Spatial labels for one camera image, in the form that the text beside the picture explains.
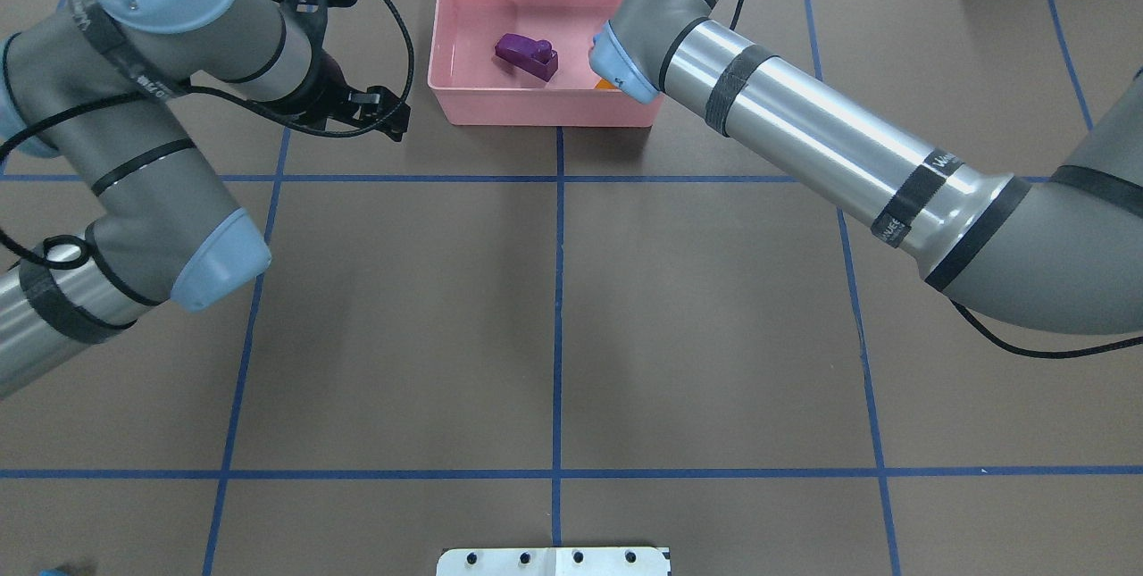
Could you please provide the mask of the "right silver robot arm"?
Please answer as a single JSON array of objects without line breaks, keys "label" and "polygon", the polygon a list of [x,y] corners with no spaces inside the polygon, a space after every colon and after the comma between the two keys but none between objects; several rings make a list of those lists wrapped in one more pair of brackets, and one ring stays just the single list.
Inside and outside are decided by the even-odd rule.
[{"label": "right silver robot arm", "polygon": [[1140,331],[1140,79],[1049,181],[988,176],[712,21],[717,2],[623,0],[589,67],[641,104],[678,101],[961,307],[1041,331]]}]

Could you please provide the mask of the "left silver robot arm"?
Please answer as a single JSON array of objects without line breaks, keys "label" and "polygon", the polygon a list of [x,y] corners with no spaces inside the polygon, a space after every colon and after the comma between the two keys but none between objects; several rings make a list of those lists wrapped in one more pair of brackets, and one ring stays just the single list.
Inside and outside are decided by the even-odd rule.
[{"label": "left silver robot arm", "polygon": [[[387,7],[392,0],[382,0]],[[167,302],[209,307],[272,262],[169,104],[216,96],[294,133],[401,141],[409,90],[355,90],[325,51],[358,0],[67,0],[3,40],[3,157],[64,157],[104,209],[3,273],[3,397]]]}]

